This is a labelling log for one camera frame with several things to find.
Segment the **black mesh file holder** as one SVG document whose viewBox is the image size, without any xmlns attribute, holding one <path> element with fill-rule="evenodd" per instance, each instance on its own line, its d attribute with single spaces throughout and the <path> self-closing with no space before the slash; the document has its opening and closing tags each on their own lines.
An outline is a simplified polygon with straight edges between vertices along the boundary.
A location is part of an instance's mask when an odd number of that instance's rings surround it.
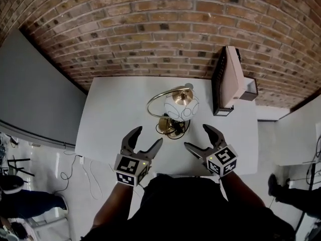
<svg viewBox="0 0 321 241">
<path fill-rule="evenodd" d="M 212 98 L 213 98 L 213 115 L 214 116 L 228 116 L 233 110 L 234 106 L 230 108 L 224 108 L 221 107 L 220 102 L 220 85 L 222 83 L 225 66 L 226 66 L 226 47 L 223 47 L 218 59 L 218 62 L 216 64 L 216 68 L 213 72 L 213 76 L 211 79 L 211 85 L 212 85 Z"/>
</svg>

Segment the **white desk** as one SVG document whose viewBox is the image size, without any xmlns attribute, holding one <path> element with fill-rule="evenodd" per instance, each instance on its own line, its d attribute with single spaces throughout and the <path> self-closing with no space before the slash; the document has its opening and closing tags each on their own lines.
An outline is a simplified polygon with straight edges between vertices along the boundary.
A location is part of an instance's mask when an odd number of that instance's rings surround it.
<svg viewBox="0 0 321 241">
<path fill-rule="evenodd" d="M 178 140 L 163 137 L 163 145 L 151 164 L 152 171 L 164 174 L 207 176 L 202 162 L 186 150 L 192 143 L 202 149 L 210 146 L 203 124 L 223 133 L 238 154 L 236 173 L 254 174 L 258 167 L 258 124 L 255 102 L 238 100 L 228 116 L 214 116 L 211 82 L 205 79 L 171 77 L 100 77 L 89 90 L 81 117 L 75 151 L 86 158 L 114 165 L 122 139 L 141 126 L 136 150 L 145 151 L 161 135 L 156 132 L 157 114 L 164 111 L 163 99 L 147 102 L 155 95 L 190 83 L 199 99 L 199 110 L 187 133 Z"/>
</svg>

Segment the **white low wall panel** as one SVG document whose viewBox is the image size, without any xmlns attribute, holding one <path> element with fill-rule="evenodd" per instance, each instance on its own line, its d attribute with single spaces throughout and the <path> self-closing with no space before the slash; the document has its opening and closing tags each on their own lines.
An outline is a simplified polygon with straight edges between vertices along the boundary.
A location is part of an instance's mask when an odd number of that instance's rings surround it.
<svg viewBox="0 0 321 241">
<path fill-rule="evenodd" d="M 257 105 L 255 107 L 256 117 L 259 121 L 278 121 L 290 113 L 288 108 Z"/>
</svg>

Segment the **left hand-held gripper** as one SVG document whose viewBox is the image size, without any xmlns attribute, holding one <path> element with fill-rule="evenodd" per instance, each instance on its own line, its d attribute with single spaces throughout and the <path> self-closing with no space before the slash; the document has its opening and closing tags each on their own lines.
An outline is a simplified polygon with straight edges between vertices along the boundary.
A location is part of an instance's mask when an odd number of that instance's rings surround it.
<svg viewBox="0 0 321 241">
<path fill-rule="evenodd" d="M 131 130 L 122 140 L 121 151 L 116 157 L 114 172 L 117 182 L 137 186 L 148 174 L 151 161 L 163 145 L 163 138 L 158 139 L 147 151 L 134 153 L 142 126 Z"/>
</svg>

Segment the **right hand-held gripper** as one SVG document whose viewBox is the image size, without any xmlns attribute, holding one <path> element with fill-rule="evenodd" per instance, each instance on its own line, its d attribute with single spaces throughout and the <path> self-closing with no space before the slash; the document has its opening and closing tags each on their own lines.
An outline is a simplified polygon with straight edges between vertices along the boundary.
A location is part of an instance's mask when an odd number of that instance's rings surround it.
<svg viewBox="0 0 321 241">
<path fill-rule="evenodd" d="M 207 168 L 210 172 L 224 177 L 233 172 L 237 166 L 237 153 L 231 145 L 227 145 L 224 135 L 215 127 L 203 124 L 203 129 L 208 134 L 210 143 L 214 149 L 207 147 L 201 149 L 191 143 L 184 142 L 185 148 L 198 159 L 207 161 Z"/>
</svg>

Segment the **person's right forearm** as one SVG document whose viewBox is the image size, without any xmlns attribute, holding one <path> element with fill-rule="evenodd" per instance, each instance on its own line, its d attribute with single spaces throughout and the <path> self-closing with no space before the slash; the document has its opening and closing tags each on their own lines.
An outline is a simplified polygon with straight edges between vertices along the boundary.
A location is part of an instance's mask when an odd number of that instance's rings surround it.
<svg viewBox="0 0 321 241">
<path fill-rule="evenodd" d="M 220 178 L 229 202 L 252 208 L 265 207 L 262 199 L 233 171 Z"/>
</svg>

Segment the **person's left forearm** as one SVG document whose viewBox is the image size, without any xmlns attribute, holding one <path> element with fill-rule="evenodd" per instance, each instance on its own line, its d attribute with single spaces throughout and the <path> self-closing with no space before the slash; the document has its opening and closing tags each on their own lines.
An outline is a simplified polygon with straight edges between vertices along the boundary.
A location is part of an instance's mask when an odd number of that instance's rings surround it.
<svg viewBox="0 0 321 241">
<path fill-rule="evenodd" d="M 128 220 L 132 196 L 132 186 L 117 183 L 95 215 L 91 229 Z"/>
</svg>

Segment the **white brown flat box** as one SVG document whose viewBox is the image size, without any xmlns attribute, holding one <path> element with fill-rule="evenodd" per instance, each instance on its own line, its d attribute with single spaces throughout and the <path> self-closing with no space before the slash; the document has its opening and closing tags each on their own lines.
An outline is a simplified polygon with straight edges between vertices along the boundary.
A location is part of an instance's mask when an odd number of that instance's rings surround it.
<svg viewBox="0 0 321 241">
<path fill-rule="evenodd" d="M 258 96 L 257 82 L 255 78 L 245 77 L 245 92 L 241 95 L 241 100 L 254 101 Z"/>
</svg>

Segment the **person's black shirt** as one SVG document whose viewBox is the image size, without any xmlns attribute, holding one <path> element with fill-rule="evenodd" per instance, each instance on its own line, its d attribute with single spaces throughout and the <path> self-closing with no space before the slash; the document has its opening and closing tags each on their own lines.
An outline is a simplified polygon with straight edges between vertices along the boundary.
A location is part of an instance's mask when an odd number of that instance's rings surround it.
<svg viewBox="0 0 321 241">
<path fill-rule="evenodd" d="M 266 206 L 229 202 L 222 183 L 162 174 L 133 216 L 90 229 L 81 241 L 295 241 L 295 231 Z"/>
</svg>

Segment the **gold ring globe lamp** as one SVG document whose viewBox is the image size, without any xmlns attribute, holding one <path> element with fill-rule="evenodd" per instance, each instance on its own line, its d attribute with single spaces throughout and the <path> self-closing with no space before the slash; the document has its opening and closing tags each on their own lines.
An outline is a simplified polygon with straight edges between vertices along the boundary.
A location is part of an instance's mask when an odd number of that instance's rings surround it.
<svg viewBox="0 0 321 241">
<path fill-rule="evenodd" d="M 151 112 L 151 104 L 162 97 L 165 97 L 165 113 L 158 115 Z M 148 114 L 158 118 L 158 124 L 155 127 L 158 134 L 171 140 L 178 140 L 189 130 L 191 119 L 198 112 L 199 105 L 200 102 L 194 90 L 182 85 L 152 97 L 146 104 L 146 110 Z"/>
</svg>

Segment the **beige binder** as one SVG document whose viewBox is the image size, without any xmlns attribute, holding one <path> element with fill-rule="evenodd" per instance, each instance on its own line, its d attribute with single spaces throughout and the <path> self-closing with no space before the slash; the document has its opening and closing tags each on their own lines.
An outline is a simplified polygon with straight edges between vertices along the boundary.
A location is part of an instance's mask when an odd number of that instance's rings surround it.
<svg viewBox="0 0 321 241">
<path fill-rule="evenodd" d="M 221 107 L 230 108 L 245 92 L 245 78 L 234 46 L 226 47 L 226 66 L 220 85 Z"/>
</svg>

